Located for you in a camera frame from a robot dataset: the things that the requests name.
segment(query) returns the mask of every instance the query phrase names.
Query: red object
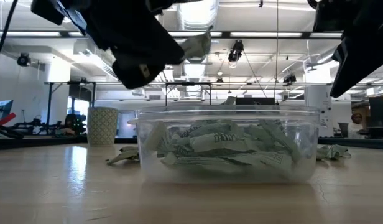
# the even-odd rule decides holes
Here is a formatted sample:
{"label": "red object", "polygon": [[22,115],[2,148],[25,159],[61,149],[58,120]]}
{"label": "red object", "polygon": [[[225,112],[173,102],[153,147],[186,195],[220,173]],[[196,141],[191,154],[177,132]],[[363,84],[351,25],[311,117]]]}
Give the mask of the red object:
{"label": "red object", "polygon": [[12,121],[16,117],[16,114],[11,113],[10,115],[6,116],[4,119],[0,120],[0,125],[3,126],[4,124]]}

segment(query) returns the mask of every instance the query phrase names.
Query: crumpled paper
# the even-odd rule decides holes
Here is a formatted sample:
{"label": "crumpled paper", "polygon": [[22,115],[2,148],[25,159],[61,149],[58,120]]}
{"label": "crumpled paper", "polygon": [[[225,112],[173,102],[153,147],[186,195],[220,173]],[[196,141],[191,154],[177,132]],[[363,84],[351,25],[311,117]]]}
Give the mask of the crumpled paper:
{"label": "crumpled paper", "polygon": [[137,146],[126,146],[122,149],[120,149],[120,154],[112,159],[106,159],[107,165],[112,165],[118,161],[121,160],[132,160],[132,161],[139,161],[139,151],[137,149]]}
{"label": "crumpled paper", "polygon": [[323,146],[317,149],[316,160],[331,159],[338,160],[341,157],[351,158],[352,155],[348,153],[348,148],[345,146],[333,145]]}

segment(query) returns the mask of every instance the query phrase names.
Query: person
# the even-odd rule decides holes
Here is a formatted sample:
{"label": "person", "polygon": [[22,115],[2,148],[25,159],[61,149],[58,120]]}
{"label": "person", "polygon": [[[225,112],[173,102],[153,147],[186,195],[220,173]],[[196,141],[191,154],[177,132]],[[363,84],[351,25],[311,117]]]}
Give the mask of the person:
{"label": "person", "polygon": [[364,136],[358,133],[363,129],[363,125],[361,125],[362,115],[360,113],[354,113],[351,119],[352,123],[348,125],[348,137],[351,139],[364,139]]}

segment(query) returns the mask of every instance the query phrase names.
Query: crumpled dollar bill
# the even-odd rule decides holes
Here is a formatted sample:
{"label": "crumpled dollar bill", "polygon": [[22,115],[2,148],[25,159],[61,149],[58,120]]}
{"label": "crumpled dollar bill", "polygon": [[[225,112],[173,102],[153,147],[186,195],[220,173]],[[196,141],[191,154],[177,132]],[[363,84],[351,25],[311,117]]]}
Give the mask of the crumpled dollar bill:
{"label": "crumpled dollar bill", "polygon": [[338,160],[341,157],[351,158],[352,155],[348,152],[345,146],[333,145],[323,146],[317,149],[316,160],[331,159]]}
{"label": "crumpled dollar bill", "polygon": [[172,135],[164,122],[156,121],[142,148],[157,152],[161,162],[170,167],[229,171],[232,167],[238,170],[240,166],[249,166],[271,169],[285,176],[291,174],[292,164],[302,156],[278,121],[263,121],[244,128],[230,120],[195,121]]}
{"label": "crumpled dollar bill", "polygon": [[112,159],[106,159],[107,165],[112,165],[122,160],[139,161],[139,151],[137,146],[126,146],[120,149],[120,154]]}

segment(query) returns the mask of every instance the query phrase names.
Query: security camera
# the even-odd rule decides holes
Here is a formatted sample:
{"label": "security camera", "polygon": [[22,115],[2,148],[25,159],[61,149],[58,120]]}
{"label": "security camera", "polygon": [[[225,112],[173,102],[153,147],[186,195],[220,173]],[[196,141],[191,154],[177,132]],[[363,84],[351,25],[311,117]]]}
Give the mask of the security camera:
{"label": "security camera", "polygon": [[17,64],[22,67],[28,67],[31,65],[31,59],[29,53],[21,53],[20,57],[17,59]]}
{"label": "security camera", "polygon": [[229,62],[237,62],[244,51],[244,44],[242,40],[236,40],[233,47],[230,50],[230,54],[228,57]]}
{"label": "security camera", "polygon": [[286,75],[284,77],[283,83],[285,84],[284,86],[289,86],[292,85],[294,82],[297,81],[297,78],[294,74]]}

